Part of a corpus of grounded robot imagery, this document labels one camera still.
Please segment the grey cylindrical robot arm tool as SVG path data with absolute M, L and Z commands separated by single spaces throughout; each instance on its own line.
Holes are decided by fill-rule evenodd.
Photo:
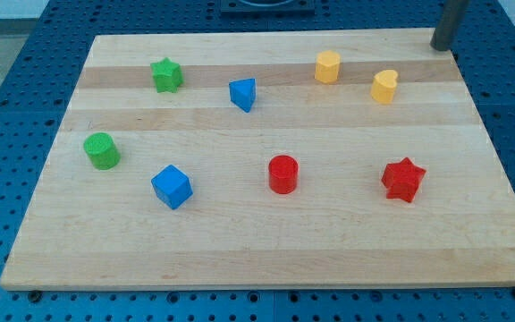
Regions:
M 430 46 L 436 51 L 450 49 L 458 28 L 469 6 L 469 0 L 446 0 L 443 13 L 430 40 Z

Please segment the dark robot base mount plate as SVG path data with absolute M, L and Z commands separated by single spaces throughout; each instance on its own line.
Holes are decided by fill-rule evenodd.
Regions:
M 219 0 L 221 13 L 312 13 L 315 0 Z

